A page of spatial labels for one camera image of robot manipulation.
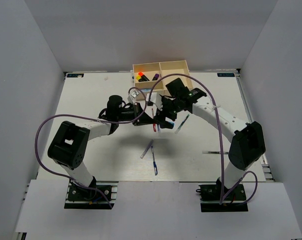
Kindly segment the green clear pen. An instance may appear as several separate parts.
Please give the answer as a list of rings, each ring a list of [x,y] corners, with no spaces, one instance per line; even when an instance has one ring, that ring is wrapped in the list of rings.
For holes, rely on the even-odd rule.
[[[183,127],[183,125],[186,123],[186,121],[188,120],[188,118],[190,117],[190,114],[188,114],[183,121],[181,122],[181,124],[178,126],[178,128],[175,130],[175,134],[178,134],[179,131],[181,130],[181,128]]]

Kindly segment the yellow cap highlighter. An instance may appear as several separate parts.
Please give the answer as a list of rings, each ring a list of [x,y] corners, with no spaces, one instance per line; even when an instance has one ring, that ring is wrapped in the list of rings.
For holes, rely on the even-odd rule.
[[[143,82],[144,81],[140,76],[137,78],[137,80],[138,80],[138,82]]]

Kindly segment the orange cap highlighter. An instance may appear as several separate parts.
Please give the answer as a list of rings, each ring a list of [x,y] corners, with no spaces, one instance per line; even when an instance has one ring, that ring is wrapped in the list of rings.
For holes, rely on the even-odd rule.
[[[150,80],[144,75],[143,72],[139,72],[138,73],[140,79],[143,81],[143,82],[149,82]]]

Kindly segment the purple cap highlighter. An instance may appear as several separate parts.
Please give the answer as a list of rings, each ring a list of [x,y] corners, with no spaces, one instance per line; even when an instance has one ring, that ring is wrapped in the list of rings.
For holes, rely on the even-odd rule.
[[[153,76],[153,78],[152,78],[152,81],[157,81],[158,80],[158,78],[159,78],[159,74],[158,73],[156,73],[154,76]]]

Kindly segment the blue grip pen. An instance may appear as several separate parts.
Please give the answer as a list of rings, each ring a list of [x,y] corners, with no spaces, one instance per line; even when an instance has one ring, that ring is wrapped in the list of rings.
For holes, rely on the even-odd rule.
[[[151,146],[151,153],[152,153],[152,161],[153,161],[153,168],[154,168],[154,174],[155,176],[158,175],[158,168],[156,164],[156,159],[155,159],[155,153],[154,153],[154,147],[153,145]]]

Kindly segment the black clear pen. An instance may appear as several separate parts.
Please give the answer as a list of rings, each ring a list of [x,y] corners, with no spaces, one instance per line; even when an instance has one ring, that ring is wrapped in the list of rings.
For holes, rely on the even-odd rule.
[[[221,153],[223,153],[224,155],[228,155],[229,154],[228,151],[223,151],[223,152],[221,152],[221,151],[202,151],[202,154],[215,154],[215,155],[219,155]]]

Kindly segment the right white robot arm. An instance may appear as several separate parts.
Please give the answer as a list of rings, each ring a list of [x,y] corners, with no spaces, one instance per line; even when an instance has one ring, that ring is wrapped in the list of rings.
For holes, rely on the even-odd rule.
[[[266,146],[262,126],[253,121],[241,120],[218,105],[204,88],[188,89],[180,78],[166,85],[170,97],[151,91],[147,100],[158,108],[157,117],[175,120],[177,113],[189,113],[205,120],[217,129],[220,138],[230,142],[229,163],[223,168],[216,181],[217,195],[227,200],[235,193],[235,185],[245,172],[265,153]]]

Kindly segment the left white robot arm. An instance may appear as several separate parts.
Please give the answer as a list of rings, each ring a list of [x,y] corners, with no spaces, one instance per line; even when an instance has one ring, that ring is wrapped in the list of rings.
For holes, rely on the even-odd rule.
[[[140,103],[125,104],[119,95],[109,97],[100,121],[86,121],[76,125],[64,121],[60,125],[48,149],[48,157],[61,165],[67,174],[80,185],[79,193],[90,200],[96,196],[96,180],[83,163],[88,141],[113,134],[119,122],[129,122],[135,126],[157,124],[154,118],[142,113]]]

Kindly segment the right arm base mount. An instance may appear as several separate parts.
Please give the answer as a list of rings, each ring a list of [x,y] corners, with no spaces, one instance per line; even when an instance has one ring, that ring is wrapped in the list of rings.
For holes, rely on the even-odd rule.
[[[220,188],[216,184],[202,184],[195,191],[200,198],[202,213],[248,212],[246,192],[242,184],[238,185],[220,204]]]

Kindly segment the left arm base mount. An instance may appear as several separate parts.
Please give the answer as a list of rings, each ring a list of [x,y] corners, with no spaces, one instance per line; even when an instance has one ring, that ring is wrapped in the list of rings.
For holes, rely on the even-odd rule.
[[[96,188],[103,192],[113,207],[117,198],[118,183],[97,182]],[[110,205],[99,191],[81,189],[72,182],[68,184],[64,209],[110,210]]]

